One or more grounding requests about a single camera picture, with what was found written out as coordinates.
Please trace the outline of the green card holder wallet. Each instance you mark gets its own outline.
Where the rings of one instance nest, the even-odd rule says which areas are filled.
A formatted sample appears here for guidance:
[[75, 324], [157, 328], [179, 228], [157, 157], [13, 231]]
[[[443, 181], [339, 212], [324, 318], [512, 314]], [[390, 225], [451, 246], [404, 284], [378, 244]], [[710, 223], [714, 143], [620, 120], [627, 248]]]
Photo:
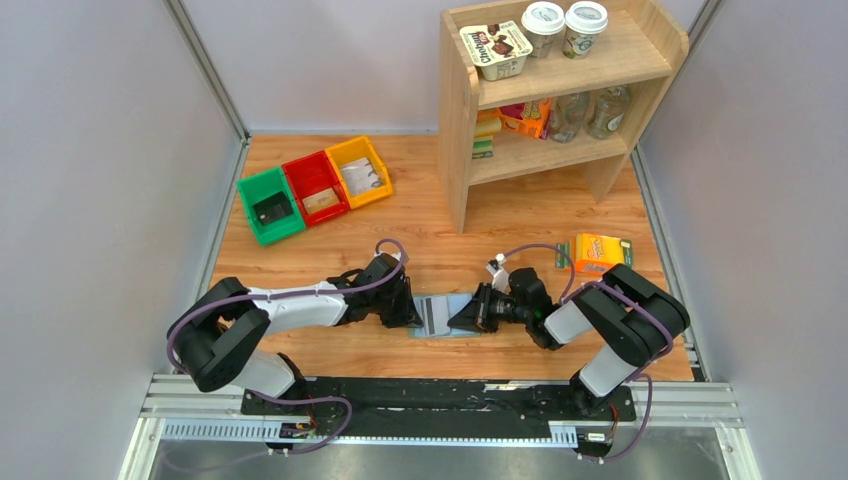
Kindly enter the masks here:
[[448, 325], [448, 321], [471, 300], [469, 293], [453, 293], [446, 295], [417, 295], [413, 304], [423, 325], [407, 329], [408, 337], [412, 339], [449, 339], [463, 337], [478, 337], [480, 333]]

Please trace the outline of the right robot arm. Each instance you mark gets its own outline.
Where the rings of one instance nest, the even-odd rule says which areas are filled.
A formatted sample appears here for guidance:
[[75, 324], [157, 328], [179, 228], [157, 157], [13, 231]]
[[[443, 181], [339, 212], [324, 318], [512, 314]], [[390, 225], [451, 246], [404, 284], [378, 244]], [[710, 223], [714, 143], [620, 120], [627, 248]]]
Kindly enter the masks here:
[[494, 333], [503, 322], [524, 325], [546, 350], [558, 350], [589, 331], [600, 335], [602, 348], [569, 381], [573, 410], [592, 419], [609, 407], [615, 389], [672, 350], [691, 317], [675, 297], [618, 263], [560, 303], [533, 268], [516, 269], [507, 277], [506, 291], [480, 284], [447, 324]]

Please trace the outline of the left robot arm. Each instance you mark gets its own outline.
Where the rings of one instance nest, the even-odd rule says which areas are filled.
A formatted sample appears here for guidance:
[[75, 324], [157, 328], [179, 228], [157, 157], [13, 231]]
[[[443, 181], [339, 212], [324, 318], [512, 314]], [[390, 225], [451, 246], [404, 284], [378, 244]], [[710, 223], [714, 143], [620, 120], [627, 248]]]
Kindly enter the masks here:
[[169, 328], [167, 352], [202, 392], [233, 384], [265, 394], [285, 415], [299, 411], [306, 389], [287, 356], [260, 349], [278, 332], [337, 327], [379, 317], [386, 328], [420, 327], [400, 254], [380, 253], [363, 269], [301, 288], [266, 290], [226, 277]]

